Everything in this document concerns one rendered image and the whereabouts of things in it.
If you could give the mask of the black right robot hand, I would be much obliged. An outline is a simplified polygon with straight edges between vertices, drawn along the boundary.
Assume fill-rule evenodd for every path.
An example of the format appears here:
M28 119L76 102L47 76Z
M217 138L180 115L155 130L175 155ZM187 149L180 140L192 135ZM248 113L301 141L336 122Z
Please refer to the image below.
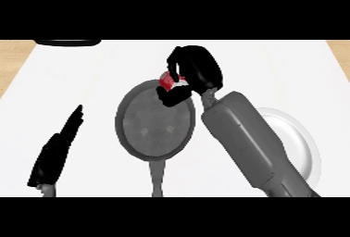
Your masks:
M172 107L190 96L202 95L208 90L223 87L223 74L217 62L205 47L198 45L177 46L166 58L168 72L174 81L186 79L187 85L177 86L166 92L158 85L156 95L162 105Z

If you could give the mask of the red can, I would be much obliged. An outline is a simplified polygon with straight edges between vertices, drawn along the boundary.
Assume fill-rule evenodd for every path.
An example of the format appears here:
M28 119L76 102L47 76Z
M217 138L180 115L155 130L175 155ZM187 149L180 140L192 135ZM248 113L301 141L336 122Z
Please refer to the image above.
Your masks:
M169 92L174 87L186 86L187 82L183 77L178 77L178 81L174 81L169 72L165 71L159 76L158 85L165 89L166 92Z

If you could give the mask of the black flat appliance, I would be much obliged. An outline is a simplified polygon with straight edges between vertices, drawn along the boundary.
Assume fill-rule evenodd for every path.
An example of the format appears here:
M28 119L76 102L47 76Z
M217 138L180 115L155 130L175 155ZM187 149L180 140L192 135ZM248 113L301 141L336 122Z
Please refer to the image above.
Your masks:
M34 40L37 44L63 47L94 46L102 40Z

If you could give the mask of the white plate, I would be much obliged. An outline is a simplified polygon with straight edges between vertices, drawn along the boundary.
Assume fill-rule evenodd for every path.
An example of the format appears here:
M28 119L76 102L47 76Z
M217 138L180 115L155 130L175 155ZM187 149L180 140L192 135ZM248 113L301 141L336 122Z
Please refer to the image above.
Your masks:
M322 176L322 157L316 142L301 122L283 111L260 107L268 127L283 143L286 157L311 188L317 187Z

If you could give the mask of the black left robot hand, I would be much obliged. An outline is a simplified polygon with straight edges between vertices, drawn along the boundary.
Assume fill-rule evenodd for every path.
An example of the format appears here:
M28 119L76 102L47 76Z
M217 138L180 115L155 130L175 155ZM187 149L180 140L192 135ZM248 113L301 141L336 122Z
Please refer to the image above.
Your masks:
M78 129L82 125L82 106L78 106L65 122L62 131L54 133L42 146L28 178L28 187L53 185L60 177L65 160Z

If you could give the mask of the grey frying pan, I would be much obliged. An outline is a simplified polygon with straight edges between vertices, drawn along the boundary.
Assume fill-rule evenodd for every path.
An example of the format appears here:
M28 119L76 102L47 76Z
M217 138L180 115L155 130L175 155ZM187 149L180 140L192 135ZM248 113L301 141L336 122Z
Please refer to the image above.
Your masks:
M162 197L165 161L183 150L195 127L193 100L174 107L162 105L158 81L138 84L124 96L115 116L119 144L149 164L152 196Z

